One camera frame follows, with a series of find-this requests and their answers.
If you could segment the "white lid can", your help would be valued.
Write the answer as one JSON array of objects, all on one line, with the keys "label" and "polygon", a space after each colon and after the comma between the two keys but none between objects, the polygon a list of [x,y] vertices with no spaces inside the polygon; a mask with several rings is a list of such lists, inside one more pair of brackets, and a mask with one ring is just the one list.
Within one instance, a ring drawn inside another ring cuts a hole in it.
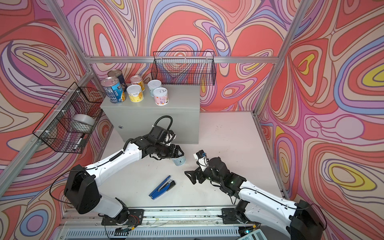
[{"label": "white lid can", "polygon": [[186,159],[186,156],[181,156],[181,157],[173,158],[173,159],[172,159],[173,163],[174,163],[176,166],[178,166],[178,167],[184,165],[185,162],[186,162],[186,160],[187,160],[187,159]]},{"label": "white lid can", "polygon": [[151,80],[147,84],[151,97],[154,96],[154,90],[162,87],[162,82],[159,80]]},{"label": "white lid can", "polygon": [[127,87],[129,99],[133,103],[141,102],[144,99],[142,87],[140,85],[130,85]]}]

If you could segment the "white lid can back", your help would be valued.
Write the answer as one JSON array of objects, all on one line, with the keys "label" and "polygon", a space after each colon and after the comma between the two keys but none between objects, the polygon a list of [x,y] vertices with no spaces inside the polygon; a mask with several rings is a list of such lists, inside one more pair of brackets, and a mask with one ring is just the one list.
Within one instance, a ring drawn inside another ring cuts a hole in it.
[{"label": "white lid can back", "polygon": [[142,87],[140,85],[130,85],[127,87],[129,99],[133,103],[141,102],[144,99]]}]

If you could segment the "white lid can front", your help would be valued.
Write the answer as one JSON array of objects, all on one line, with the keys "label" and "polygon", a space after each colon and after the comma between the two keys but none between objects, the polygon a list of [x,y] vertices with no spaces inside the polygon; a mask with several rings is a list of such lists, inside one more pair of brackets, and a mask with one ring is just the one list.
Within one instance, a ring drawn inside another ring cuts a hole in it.
[{"label": "white lid can front", "polygon": [[154,90],[162,87],[162,82],[159,80],[151,80],[147,84],[151,97],[154,96]]}]

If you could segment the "small gold can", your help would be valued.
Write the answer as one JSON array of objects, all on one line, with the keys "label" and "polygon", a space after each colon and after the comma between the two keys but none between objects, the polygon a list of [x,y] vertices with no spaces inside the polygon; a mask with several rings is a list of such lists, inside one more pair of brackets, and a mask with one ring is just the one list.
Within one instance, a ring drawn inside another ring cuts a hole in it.
[{"label": "small gold can", "polygon": [[143,78],[141,76],[135,75],[130,78],[130,83],[132,85],[139,85],[142,89],[142,91],[145,91],[145,84],[143,81]]}]

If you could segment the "light blue labelled can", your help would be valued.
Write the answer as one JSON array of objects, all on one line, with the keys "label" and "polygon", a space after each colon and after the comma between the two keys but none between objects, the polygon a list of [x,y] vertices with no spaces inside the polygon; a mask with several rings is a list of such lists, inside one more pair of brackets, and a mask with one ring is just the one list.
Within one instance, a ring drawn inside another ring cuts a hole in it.
[{"label": "light blue labelled can", "polygon": [[101,81],[107,97],[113,104],[120,104],[126,100],[124,88],[117,77],[107,77]]}]

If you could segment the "dark blue labelled can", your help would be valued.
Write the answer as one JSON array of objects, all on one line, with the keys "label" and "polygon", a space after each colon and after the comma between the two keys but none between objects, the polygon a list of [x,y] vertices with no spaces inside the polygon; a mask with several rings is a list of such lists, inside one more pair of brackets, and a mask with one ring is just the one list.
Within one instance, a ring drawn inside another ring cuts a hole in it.
[{"label": "dark blue labelled can", "polygon": [[124,75],[123,75],[123,72],[121,70],[110,70],[108,72],[108,76],[109,77],[116,77],[119,79],[120,81],[120,84],[122,85],[124,91],[126,91],[127,89],[127,85],[126,85],[126,81],[124,79]]}]

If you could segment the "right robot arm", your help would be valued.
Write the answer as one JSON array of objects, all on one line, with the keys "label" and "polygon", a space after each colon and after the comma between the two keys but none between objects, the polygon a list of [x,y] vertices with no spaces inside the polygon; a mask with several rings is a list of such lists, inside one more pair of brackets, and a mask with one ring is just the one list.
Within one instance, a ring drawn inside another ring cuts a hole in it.
[{"label": "right robot arm", "polygon": [[320,240],[326,225],[314,210],[314,204],[297,202],[265,192],[246,178],[228,170],[221,158],[195,156],[198,168],[186,171],[192,184],[210,181],[223,193],[239,200],[235,220],[245,224],[266,225],[292,240]]}]

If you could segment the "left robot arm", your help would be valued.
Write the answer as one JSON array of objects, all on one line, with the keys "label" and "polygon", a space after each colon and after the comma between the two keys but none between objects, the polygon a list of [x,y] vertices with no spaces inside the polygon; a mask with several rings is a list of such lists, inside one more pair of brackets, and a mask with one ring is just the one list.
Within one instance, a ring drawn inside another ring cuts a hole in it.
[{"label": "left robot arm", "polygon": [[145,157],[160,161],[184,156],[181,147],[172,143],[176,134],[171,128],[158,125],[165,118],[173,123],[171,116],[162,116],[155,121],[148,134],[128,139],[118,152],[94,164],[86,167],[76,165],[70,170],[64,195],[79,214],[96,212],[109,217],[117,225],[128,220],[129,208],[123,201],[103,196],[99,187],[113,174]]}]

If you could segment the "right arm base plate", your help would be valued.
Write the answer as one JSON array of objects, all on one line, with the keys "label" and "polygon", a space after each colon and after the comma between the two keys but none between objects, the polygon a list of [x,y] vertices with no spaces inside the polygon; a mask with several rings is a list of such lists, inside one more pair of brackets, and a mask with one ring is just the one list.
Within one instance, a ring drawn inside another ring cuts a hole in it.
[{"label": "right arm base plate", "polygon": [[247,224],[250,220],[235,208],[222,208],[222,213],[218,215],[224,224]]}]

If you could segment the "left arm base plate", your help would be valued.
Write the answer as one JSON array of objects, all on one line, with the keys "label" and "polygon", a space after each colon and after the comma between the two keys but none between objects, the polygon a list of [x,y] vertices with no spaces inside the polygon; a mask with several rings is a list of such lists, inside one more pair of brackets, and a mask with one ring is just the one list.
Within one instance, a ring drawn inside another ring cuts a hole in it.
[{"label": "left arm base plate", "polygon": [[144,212],[144,209],[123,209],[115,218],[103,216],[102,225],[137,227],[143,222]]}]

